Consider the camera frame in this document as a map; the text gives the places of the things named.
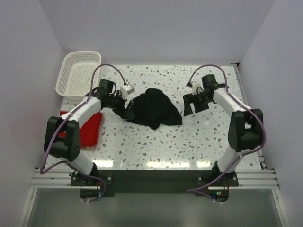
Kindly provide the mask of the black t shirt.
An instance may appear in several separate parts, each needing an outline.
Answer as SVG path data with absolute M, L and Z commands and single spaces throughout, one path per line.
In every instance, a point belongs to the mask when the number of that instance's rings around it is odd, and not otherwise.
M 161 124 L 182 125 L 182 116 L 171 100 L 159 89 L 149 88 L 145 93 L 132 99 L 133 119 L 128 122 L 148 126 L 153 130 Z

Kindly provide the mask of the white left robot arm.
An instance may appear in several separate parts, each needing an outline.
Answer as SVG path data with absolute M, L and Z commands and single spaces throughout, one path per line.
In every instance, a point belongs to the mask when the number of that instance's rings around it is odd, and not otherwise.
M 92 89 L 85 98 L 68 113 L 59 117 L 52 116 L 47 121 L 44 152 L 45 156 L 40 173 L 45 174 L 48 156 L 58 158 L 61 163 L 68 164 L 82 174 L 81 179 L 86 185 L 94 185 L 98 181 L 96 164 L 90 161 L 81 151 L 80 130 L 83 125 L 103 108 L 112 109 L 124 120 L 134 117 L 133 102 L 125 106 L 128 95 L 135 91 L 132 85 L 116 88 L 113 81 L 102 79 L 99 86 Z

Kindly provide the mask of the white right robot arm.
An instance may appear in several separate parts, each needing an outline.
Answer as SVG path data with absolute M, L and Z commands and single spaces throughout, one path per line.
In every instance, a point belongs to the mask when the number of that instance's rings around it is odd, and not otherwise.
M 227 173 L 235 171 L 244 156 L 254 153 L 264 145 L 265 129 L 263 112 L 252 109 L 242 103 L 232 93 L 226 83 L 218 83 L 214 74 L 202 77 L 202 82 L 187 83 L 191 93 L 183 96 L 184 116 L 209 109 L 209 104 L 219 105 L 230 117 L 227 133 L 228 147 L 223 156 L 217 160 L 211 170 L 213 184 L 223 185 L 228 180 Z

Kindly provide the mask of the red folded t shirt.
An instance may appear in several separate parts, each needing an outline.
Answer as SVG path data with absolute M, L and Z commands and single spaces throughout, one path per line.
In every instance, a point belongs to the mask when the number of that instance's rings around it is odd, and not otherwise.
M 103 122 L 101 112 L 94 114 L 80 129 L 80 143 L 83 150 L 94 150 L 97 147 L 100 126 Z

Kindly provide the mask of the white plastic basket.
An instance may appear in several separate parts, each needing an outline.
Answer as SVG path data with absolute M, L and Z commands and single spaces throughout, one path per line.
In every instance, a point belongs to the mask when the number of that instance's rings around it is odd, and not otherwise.
M 101 64 L 101 55 L 95 51 L 76 51 L 67 54 L 62 62 L 55 90 L 57 94 L 69 99 L 80 100 L 96 87 L 99 80 L 99 70 L 92 74 Z

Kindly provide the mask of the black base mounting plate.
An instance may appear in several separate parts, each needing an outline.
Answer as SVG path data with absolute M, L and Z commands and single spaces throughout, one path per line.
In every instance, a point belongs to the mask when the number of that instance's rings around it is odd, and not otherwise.
M 226 201 L 229 189 L 239 186 L 233 172 L 204 187 L 211 181 L 210 175 L 210 170 L 98 170 L 95 177 L 69 174 L 71 186 L 80 188 L 82 199 L 114 197 L 118 193 L 185 194 L 188 189 L 200 188 L 203 194 Z

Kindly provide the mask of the aluminium frame rail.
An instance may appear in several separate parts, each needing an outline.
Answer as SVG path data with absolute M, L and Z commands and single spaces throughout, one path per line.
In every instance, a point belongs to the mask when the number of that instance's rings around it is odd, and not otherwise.
M 71 171 L 51 170 L 41 175 L 38 170 L 34 171 L 31 179 L 31 188 L 70 188 Z M 236 172 L 239 187 L 241 189 L 279 189 L 279 183 L 274 170 L 247 170 Z

